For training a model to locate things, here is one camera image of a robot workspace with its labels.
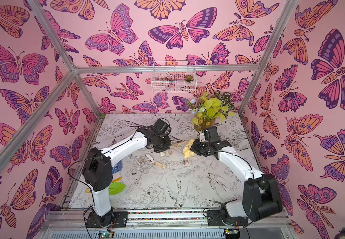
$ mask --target metal rail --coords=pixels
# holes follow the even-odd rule
[[[41,105],[32,113],[25,124],[17,130],[12,139],[3,147],[0,151],[0,172],[4,169],[21,144],[33,132],[38,123],[41,122],[46,112],[48,112],[56,99],[72,81],[73,77],[74,74],[72,72],[66,74],[62,81],[51,91],[49,96],[44,99]]]
[[[271,57],[271,54],[273,52],[273,50],[275,49],[275,46],[277,44],[277,42],[279,41],[280,35],[282,34],[282,32],[284,31],[284,28],[288,22],[288,20],[291,17],[291,14],[293,12],[293,10],[296,7],[296,3],[298,0],[287,0],[287,2],[285,2],[283,11],[281,12],[279,18],[276,21],[276,26],[268,40],[266,49],[264,50],[264,53],[262,55],[262,57],[260,58],[259,64],[260,64],[260,69],[255,72],[254,76],[252,77],[249,86],[247,88],[246,93],[244,94],[244,98],[242,100],[242,103],[240,104],[239,107],[239,115],[241,116],[243,114],[243,111],[245,110],[249,99],[252,96],[252,93],[255,90],[256,85],[259,83],[260,78],[262,77],[263,73],[264,73],[264,69],[266,67],[266,65],[268,64],[268,61]]]

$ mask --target flower illustration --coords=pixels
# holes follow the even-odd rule
[[[166,201],[165,190],[159,183],[151,184],[143,190],[141,201],[147,208],[160,207]]]

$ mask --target pink wall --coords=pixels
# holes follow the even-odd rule
[[[317,3],[300,1],[299,14],[314,9]],[[279,73],[267,82],[261,79],[254,101],[257,112],[247,108],[244,113],[259,161],[278,179],[284,205],[300,238],[333,238],[345,227],[345,73],[338,71],[333,83],[322,84],[329,74],[345,66],[345,4],[328,1],[327,6],[319,16],[326,15],[317,22],[297,24],[292,13],[281,51],[272,58],[280,67]],[[305,35],[302,40],[292,40],[296,38],[293,32],[301,35],[298,29],[308,31],[309,42],[304,40]],[[289,47],[294,50],[291,55],[285,49],[289,41],[300,44]],[[319,79],[313,79],[314,73]],[[335,103],[328,96],[332,90]],[[290,101],[285,108],[287,96]]]

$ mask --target orange butterfly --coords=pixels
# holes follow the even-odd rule
[[[19,38],[23,31],[22,26],[29,20],[29,12],[24,8],[16,6],[0,6],[0,26],[9,35]]]
[[[94,2],[98,3],[101,7],[110,10],[104,0],[94,0]],[[51,8],[57,11],[70,13],[77,13],[79,10],[81,10],[78,16],[85,20],[92,20],[94,17],[94,7],[91,3],[91,0],[53,0],[51,2]]]
[[[311,11],[311,8],[307,8],[304,12],[299,12],[300,7],[297,5],[295,12],[295,21],[297,25],[303,28],[305,31],[298,29],[294,31],[294,34],[299,37],[287,42],[280,51],[280,54],[284,50],[288,50],[290,55],[293,55],[294,59],[304,65],[308,63],[308,53],[305,46],[305,42],[301,37],[304,37],[305,41],[309,41],[306,33],[311,32],[315,27],[311,27],[313,24],[318,22],[322,17],[324,17],[335,5],[337,0],[328,0],[318,3]]]
[[[269,105],[271,103],[271,95],[272,95],[272,84],[269,83],[266,89],[266,92],[264,95],[260,98],[260,107],[264,109],[265,111],[262,112],[259,117],[266,117],[263,122],[263,130],[268,133],[268,131],[275,136],[276,138],[280,138],[280,132],[279,128],[277,127],[276,123],[272,119],[270,115],[275,116],[272,114],[271,109],[269,109]]]
[[[0,123],[0,141],[2,145],[6,145],[13,137],[17,131],[6,125]],[[10,159],[9,162],[12,163],[12,167],[8,169],[8,172],[12,170],[15,165],[24,163],[27,158],[31,158],[32,161],[41,161],[42,164],[45,162],[42,160],[42,157],[45,155],[46,146],[48,145],[52,136],[52,127],[49,125],[43,128],[34,138],[34,140],[26,140],[18,148],[15,155]]]
[[[5,222],[8,224],[8,226],[16,228],[17,220],[15,214],[12,212],[12,209],[20,211],[25,210],[33,205],[36,199],[36,192],[34,191],[34,187],[36,186],[37,175],[37,169],[31,171],[18,187],[10,204],[7,205],[7,202],[9,200],[9,193],[16,185],[13,184],[13,187],[8,192],[7,201],[0,207],[0,229],[3,217],[5,217]]]
[[[266,77],[266,82],[268,82],[271,79],[271,76],[279,72],[279,67],[277,65],[271,66],[271,59],[269,60],[268,64],[266,65],[266,68],[264,69],[263,76]]]
[[[256,2],[254,4],[254,0],[235,0],[236,6],[242,14],[244,18],[259,18],[264,17],[274,11],[278,6],[279,3],[274,4],[270,8],[265,8],[264,4]],[[255,22],[250,19],[241,19],[240,15],[235,12],[235,17],[238,21],[230,22],[230,25],[234,25],[237,23],[241,23],[245,26],[253,26]],[[212,38],[218,39],[221,41],[230,41],[236,38],[237,41],[242,41],[244,39],[249,41],[249,45],[252,46],[254,43],[254,35],[252,32],[245,26],[236,25],[231,26],[229,28],[224,29],[223,31],[218,32]]]

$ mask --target potted plant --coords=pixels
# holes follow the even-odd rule
[[[188,102],[188,105],[191,113],[195,114],[192,124],[197,132],[213,126],[218,117],[223,122],[227,116],[235,115],[232,112],[235,106],[231,102],[231,94],[228,92],[222,95],[219,91],[216,91],[211,97],[207,97],[204,93],[199,99],[192,99]]]

